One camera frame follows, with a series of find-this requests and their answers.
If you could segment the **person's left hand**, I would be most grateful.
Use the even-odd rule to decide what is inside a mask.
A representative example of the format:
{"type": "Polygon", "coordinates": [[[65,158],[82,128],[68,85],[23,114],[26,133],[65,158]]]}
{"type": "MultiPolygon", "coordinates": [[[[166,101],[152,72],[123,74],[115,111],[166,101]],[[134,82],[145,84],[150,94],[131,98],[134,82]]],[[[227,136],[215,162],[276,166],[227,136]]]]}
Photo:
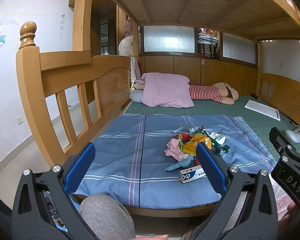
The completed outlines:
{"type": "Polygon", "coordinates": [[[168,235],[138,236],[131,240],[168,240],[168,235]]]}

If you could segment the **person's right hand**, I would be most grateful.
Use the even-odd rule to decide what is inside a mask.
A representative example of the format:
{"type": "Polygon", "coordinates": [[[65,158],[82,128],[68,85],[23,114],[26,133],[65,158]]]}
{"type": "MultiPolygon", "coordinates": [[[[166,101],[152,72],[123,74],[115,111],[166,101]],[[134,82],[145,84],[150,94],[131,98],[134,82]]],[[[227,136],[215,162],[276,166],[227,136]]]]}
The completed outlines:
{"type": "Polygon", "coordinates": [[[288,205],[287,212],[284,214],[284,216],[279,221],[279,227],[280,228],[284,228],[285,226],[287,226],[287,224],[289,222],[290,215],[292,214],[295,207],[296,207],[296,204],[294,202],[292,202],[291,204],[288,205]]]}

